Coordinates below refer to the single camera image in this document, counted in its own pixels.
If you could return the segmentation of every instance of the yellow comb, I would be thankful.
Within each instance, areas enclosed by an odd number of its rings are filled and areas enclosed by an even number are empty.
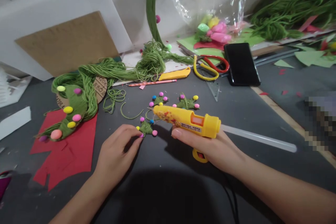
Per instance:
[[[161,74],[159,81],[165,81],[170,79],[182,79],[186,78],[190,74],[190,67],[187,67],[186,69],[174,71],[170,73],[164,73]]]

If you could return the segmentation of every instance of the pencil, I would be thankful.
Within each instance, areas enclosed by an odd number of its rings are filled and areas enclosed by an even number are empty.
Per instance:
[[[144,85],[153,85],[153,84],[161,84],[161,83],[169,83],[169,82],[176,82],[177,80],[161,80],[157,82],[143,82],[143,83],[137,83],[137,84],[131,84],[128,86],[144,86]]]

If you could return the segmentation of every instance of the black phone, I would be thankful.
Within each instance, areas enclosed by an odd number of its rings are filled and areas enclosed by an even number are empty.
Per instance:
[[[229,80],[232,86],[259,86],[261,84],[248,43],[226,44],[224,52],[230,64]]]

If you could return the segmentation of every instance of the forearm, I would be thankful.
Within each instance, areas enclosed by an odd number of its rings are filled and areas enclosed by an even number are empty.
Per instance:
[[[90,223],[109,193],[90,177],[50,224]]]
[[[247,157],[233,174],[285,223],[335,223],[336,194]]]

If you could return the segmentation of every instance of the clear plastic bag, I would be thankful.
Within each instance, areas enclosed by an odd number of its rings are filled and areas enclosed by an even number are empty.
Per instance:
[[[240,35],[244,25],[244,7],[246,0],[172,0],[176,10],[184,22],[192,29],[197,29],[200,24],[208,26],[211,19],[216,18],[210,24],[225,24],[227,33]]]

